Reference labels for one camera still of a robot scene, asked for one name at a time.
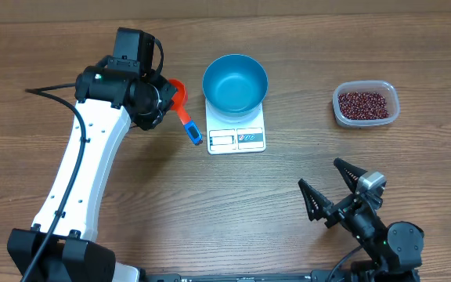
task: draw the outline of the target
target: wooden table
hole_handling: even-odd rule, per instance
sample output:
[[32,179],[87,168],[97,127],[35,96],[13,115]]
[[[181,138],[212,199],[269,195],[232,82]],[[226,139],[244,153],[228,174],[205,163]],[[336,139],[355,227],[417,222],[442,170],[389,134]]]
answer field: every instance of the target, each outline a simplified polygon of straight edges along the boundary
[[[308,221],[297,181],[339,201],[348,191],[332,160],[342,157],[388,177],[386,224],[424,229],[423,281],[451,279],[451,13],[438,13],[0,25],[0,281],[20,279],[6,241],[47,197],[73,118],[23,89],[74,81],[112,53],[120,26],[163,42],[163,73],[186,83],[202,132],[201,78],[213,59],[253,56],[270,87],[261,154],[210,156],[175,113],[129,132],[99,220],[98,242],[118,261],[196,275],[329,269],[357,243],[340,226]],[[366,79],[397,88],[398,120],[338,127],[334,89]],[[56,94],[74,102],[71,91]]]

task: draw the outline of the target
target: blue plate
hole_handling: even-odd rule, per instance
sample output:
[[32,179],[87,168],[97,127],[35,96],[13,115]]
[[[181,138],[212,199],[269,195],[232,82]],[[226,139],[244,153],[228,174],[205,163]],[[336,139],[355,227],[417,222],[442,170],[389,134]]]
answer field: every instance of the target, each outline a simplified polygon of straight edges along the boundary
[[204,96],[214,108],[228,115],[253,111],[267,95],[268,86],[262,65],[240,54],[216,59],[203,76]]

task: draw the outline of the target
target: bowl of beans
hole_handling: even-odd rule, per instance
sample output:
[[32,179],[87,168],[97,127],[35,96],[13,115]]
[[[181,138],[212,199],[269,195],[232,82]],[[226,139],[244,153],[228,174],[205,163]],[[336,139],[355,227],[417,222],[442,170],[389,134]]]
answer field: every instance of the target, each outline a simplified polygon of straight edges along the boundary
[[399,116],[396,89],[386,81],[352,81],[334,92],[337,123],[346,128],[363,128],[392,123]]

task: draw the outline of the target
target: clear plastic container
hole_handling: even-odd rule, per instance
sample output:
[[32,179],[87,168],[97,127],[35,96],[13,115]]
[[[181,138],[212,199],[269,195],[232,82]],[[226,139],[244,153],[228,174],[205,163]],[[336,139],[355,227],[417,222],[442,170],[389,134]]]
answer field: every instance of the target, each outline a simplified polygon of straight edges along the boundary
[[[338,104],[338,96],[347,92],[377,92],[381,94],[387,104],[389,117],[377,120],[350,120],[346,118]],[[342,83],[334,92],[334,113],[337,123],[346,128],[364,128],[392,123],[399,116],[398,93],[392,85],[386,81],[352,81]]]

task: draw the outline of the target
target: red beans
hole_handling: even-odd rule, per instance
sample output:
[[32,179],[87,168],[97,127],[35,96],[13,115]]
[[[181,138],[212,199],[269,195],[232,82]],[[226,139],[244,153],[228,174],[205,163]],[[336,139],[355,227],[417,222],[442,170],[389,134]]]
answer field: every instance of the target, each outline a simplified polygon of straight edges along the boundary
[[342,114],[351,120],[389,118],[387,102],[377,92],[349,92],[338,96]]

